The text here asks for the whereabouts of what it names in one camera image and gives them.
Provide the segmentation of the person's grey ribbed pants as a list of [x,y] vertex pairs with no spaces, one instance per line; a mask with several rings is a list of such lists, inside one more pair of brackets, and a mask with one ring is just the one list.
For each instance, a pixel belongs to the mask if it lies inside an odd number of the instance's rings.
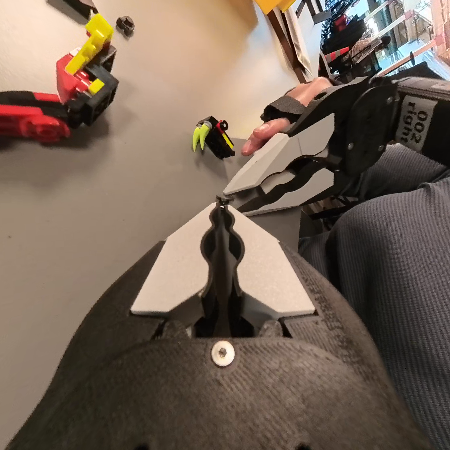
[[449,449],[449,167],[389,145],[344,196],[358,204],[298,253],[365,324],[433,447]]

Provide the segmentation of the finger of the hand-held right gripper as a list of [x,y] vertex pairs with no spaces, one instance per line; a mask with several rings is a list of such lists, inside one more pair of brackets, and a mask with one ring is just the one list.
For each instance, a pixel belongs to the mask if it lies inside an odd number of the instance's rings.
[[256,188],[271,175],[283,172],[297,158],[321,153],[334,132],[334,116],[329,114],[292,137],[285,133],[274,135],[233,177],[224,194]]
[[242,204],[245,215],[294,208],[334,185],[334,172],[323,160],[299,160],[287,170],[269,176],[250,200]]

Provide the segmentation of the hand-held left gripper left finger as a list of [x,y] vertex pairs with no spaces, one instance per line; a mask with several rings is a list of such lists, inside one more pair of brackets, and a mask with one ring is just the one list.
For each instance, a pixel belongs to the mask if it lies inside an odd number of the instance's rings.
[[185,327],[215,327],[221,212],[220,202],[213,202],[166,238],[131,306],[132,314]]

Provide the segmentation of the person's right hand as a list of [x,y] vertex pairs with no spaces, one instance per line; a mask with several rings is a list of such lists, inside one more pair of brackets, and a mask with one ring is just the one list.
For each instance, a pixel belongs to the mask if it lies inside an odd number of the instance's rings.
[[[331,86],[333,86],[333,83],[329,79],[318,77],[312,82],[297,85],[295,88],[286,92],[280,100],[292,99],[292,101],[289,101],[289,105],[297,109],[301,104],[302,112],[319,93],[322,93]],[[275,112],[272,105],[268,105],[266,109],[270,109],[271,112],[269,114],[263,113],[263,124],[253,130],[241,149],[243,156],[254,154],[274,135],[286,130],[298,119],[295,114],[288,114],[285,111]]]

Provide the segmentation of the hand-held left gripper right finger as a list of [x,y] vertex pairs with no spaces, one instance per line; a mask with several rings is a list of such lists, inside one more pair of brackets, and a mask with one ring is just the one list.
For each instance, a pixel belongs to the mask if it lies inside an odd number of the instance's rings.
[[238,318],[252,327],[268,320],[313,315],[316,311],[281,243],[233,206],[225,205],[228,248]]

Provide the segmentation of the black lego slope brick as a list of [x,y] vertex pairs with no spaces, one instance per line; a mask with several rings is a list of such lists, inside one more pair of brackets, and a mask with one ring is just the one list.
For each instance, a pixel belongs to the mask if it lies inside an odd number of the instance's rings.
[[91,15],[98,14],[98,9],[92,0],[47,0],[46,3],[60,12],[77,19],[89,20]]

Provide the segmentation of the yellow plastic bin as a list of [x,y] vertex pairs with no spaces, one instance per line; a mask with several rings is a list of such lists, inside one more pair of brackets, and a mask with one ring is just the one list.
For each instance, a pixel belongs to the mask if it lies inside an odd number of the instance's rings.
[[285,13],[294,3],[295,0],[255,0],[263,14],[268,15],[269,12],[278,8]]

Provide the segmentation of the red black yellow lego snake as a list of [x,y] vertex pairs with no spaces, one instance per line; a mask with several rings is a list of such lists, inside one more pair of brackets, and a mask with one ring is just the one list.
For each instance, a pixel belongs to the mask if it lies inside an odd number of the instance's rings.
[[101,14],[87,22],[87,41],[56,63],[57,94],[2,91],[0,135],[56,143],[80,126],[91,126],[113,102],[119,81],[113,27]]

